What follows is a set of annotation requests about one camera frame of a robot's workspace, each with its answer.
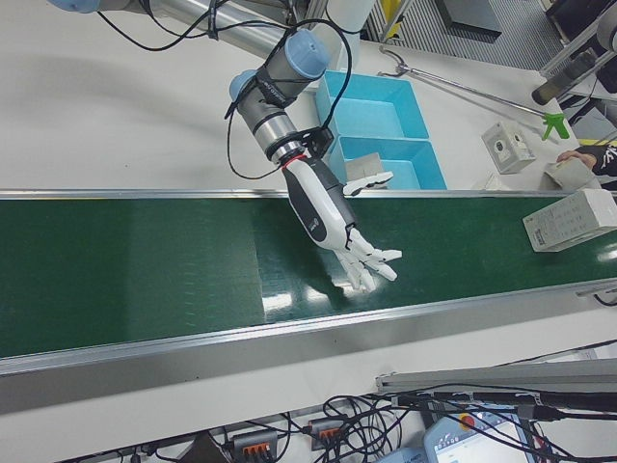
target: blue joint cap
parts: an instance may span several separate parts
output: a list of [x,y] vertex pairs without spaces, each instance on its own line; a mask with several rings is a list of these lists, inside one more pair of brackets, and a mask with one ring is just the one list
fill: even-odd
[[289,65],[306,79],[318,79],[326,71],[330,54],[310,30],[300,29],[285,42]]
[[100,0],[49,0],[49,3],[74,13],[93,13],[98,10]]
[[253,76],[257,74],[257,71],[254,69],[245,70],[239,75],[236,75],[231,83],[229,84],[229,96],[231,96],[231,100],[235,101],[244,89],[244,86],[247,85]]

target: white electrical box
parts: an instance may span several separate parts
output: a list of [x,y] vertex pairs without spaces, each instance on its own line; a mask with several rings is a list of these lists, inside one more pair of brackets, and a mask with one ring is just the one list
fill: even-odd
[[523,129],[514,121],[496,123],[482,135],[482,140],[500,174],[520,172],[536,159],[527,147]]
[[578,190],[523,223],[534,251],[554,253],[617,230],[617,204],[606,190]]

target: connector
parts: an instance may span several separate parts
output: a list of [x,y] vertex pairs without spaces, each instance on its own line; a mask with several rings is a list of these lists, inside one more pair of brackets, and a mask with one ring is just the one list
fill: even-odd
[[324,448],[324,443],[331,441],[340,433],[340,429],[344,423],[344,420],[336,418],[320,418],[308,422],[310,435],[312,436],[310,449],[313,451],[322,450]]
[[567,418],[567,415],[556,408],[546,405],[519,405],[517,415],[521,420],[535,420],[539,422],[556,422]]
[[276,458],[278,441],[276,431],[255,431],[233,436],[233,461],[255,463],[269,461],[270,457]]

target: robot finger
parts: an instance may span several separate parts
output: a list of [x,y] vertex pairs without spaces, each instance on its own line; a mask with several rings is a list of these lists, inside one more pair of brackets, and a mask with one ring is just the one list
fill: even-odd
[[398,276],[396,275],[396,272],[385,263],[367,260],[364,264],[372,268],[373,270],[375,270],[375,272],[377,272],[377,274],[381,275],[386,280],[390,280],[391,282],[396,280],[396,277]]
[[380,172],[379,174],[375,174],[374,176],[363,177],[357,180],[350,181],[345,186],[343,186],[343,195],[356,196],[362,191],[363,188],[386,183],[392,177],[394,177],[394,174],[392,172]]
[[351,282],[352,288],[360,289],[361,272],[347,259],[347,256],[345,256],[345,253],[335,251],[335,254],[336,254],[336,257],[338,258],[338,261],[340,262],[343,269],[345,270],[345,273],[347,274],[347,278],[349,278],[349,281]]
[[349,251],[361,260],[364,260],[366,256],[372,256],[375,252],[373,245],[364,239],[358,229],[352,229],[349,232],[349,242],[347,246]]
[[381,262],[388,262],[389,260],[401,259],[403,257],[403,253],[397,249],[387,249],[385,251],[376,249],[372,257]]
[[354,289],[359,289],[360,286],[363,285],[368,292],[375,290],[376,285],[373,277],[371,277],[370,273],[358,257],[346,251],[335,253],[343,268],[347,271],[347,275],[350,277],[350,281]]

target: green clamp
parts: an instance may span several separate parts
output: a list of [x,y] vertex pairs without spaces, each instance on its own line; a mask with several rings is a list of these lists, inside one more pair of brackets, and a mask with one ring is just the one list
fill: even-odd
[[546,140],[549,138],[550,133],[553,129],[557,130],[557,133],[563,140],[567,140],[570,138],[570,132],[566,128],[566,124],[564,123],[566,117],[563,113],[559,114],[545,114],[544,117],[544,125],[547,127],[547,131],[544,132],[544,136],[542,140]]

